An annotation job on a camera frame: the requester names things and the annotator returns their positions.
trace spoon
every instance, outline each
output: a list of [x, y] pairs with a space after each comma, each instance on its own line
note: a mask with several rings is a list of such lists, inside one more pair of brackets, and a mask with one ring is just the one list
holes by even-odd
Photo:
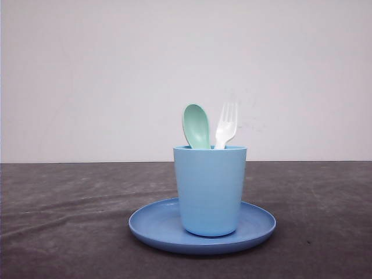
[[200, 106], [194, 103], [188, 105], [182, 117], [182, 124], [191, 148], [210, 149], [208, 118]]

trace fork handle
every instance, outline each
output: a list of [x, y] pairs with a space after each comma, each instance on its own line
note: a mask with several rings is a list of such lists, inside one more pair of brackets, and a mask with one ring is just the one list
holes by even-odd
[[215, 149], [225, 149], [225, 142], [216, 140]]

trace fork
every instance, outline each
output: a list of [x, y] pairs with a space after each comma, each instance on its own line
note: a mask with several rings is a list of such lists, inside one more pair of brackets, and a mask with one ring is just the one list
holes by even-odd
[[234, 138], [238, 127], [238, 104], [224, 103], [216, 131], [215, 149], [225, 149], [226, 143]]

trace plate rim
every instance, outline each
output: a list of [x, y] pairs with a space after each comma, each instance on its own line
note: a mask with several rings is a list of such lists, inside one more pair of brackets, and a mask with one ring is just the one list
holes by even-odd
[[274, 224], [270, 227], [270, 229], [268, 231], [265, 231], [261, 236], [259, 237], [255, 237], [255, 238], [250, 238], [250, 239], [245, 239], [243, 241], [234, 241], [234, 242], [228, 242], [228, 243], [215, 243], [215, 244], [185, 244], [185, 243], [177, 243], [177, 242], [171, 242], [171, 241], [164, 241], [164, 240], [159, 240], [159, 239], [156, 239], [156, 238], [149, 238], [147, 236], [144, 236], [143, 234], [141, 234], [138, 230], [136, 230], [133, 225], [132, 225], [132, 219], [134, 217], [134, 215], [139, 212], [140, 210], [143, 210], [151, 205], [155, 205], [157, 203], [161, 203], [161, 202], [166, 202], [166, 201], [170, 201], [170, 200], [179, 200], [178, 197], [173, 197], [173, 198], [168, 198], [168, 199], [162, 199], [162, 200], [159, 200], [159, 201], [156, 201], [156, 202], [152, 202], [152, 203], [149, 203], [145, 206], [142, 206], [140, 207], [139, 209], [137, 209], [135, 212], [132, 213], [132, 215], [129, 217], [129, 220], [128, 220], [128, 225], [129, 225], [129, 228], [130, 230], [132, 231], [132, 233], [137, 236], [141, 236], [143, 238], [146, 238], [146, 239], [149, 239], [151, 241], [157, 241], [157, 242], [161, 242], [161, 243], [164, 243], [164, 244], [172, 244], [172, 245], [181, 245], [181, 246], [223, 246], [223, 245], [233, 245], [233, 244], [239, 244], [239, 243], [244, 243], [244, 242], [250, 242], [250, 241], [254, 241], [256, 239], [259, 239], [261, 237], [265, 237], [265, 236], [270, 236], [273, 231], [275, 230], [276, 226], [277, 226], [277, 220], [275, 219], [274, 215], [272, 215], [270, 212], [268, 212], [266, 209], [263, 209], [257, 205], [253, 205], [249, 202], [244, 202], [244, 201], [241, 201], [241, 203], [245, 203], [249, 206], [253, 206], [255, 208], [258, 208], [262, 211], [264, 211], [266, 214], [268, 214], [273, 220], [274, 220]]

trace cup rim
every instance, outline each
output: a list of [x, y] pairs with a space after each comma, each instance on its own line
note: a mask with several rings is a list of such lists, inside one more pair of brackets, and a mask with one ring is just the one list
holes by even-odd
[[190, 145], [180, 145], [180, 146], [175, 146], [173, 149], [177, 150], [190, 150], [190, 152], [195, 152], [195, 151], [213, 151], [213, 152], [228, 152], [228, 151], [233, 151], [233, 150], [246, 150], [246, 147], [244, 146], [235, 146], [235, 145], [226, 145], [225, 149], [212, 149], [214, 148], [214, 145], [211, 145], [211, 149], [194, 149], [191, 148]]

